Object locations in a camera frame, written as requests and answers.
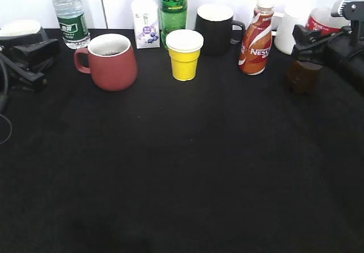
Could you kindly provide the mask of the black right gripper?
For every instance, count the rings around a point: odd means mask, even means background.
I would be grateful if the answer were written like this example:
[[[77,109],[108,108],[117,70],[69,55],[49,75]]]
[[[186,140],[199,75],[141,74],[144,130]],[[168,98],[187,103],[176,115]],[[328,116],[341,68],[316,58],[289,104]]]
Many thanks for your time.
[[[295,25],[291,56],[301,62],[331,65],[357,92],[363,93],[363,0],[337,0],[330,16],[345,18],[350,26],[322,34]]]

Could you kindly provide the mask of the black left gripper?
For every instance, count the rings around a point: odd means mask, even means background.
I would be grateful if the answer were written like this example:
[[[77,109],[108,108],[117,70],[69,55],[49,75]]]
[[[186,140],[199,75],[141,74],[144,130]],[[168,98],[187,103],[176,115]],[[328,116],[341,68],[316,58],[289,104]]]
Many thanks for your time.
[[[49,39],[29,44],[30,40],[31,34],[1,36],[2,54],[19,68],[12,68],[12,73],[22,88],[39,93],[47,86],[44,72],[59,54],[60,42],[59,39]]]

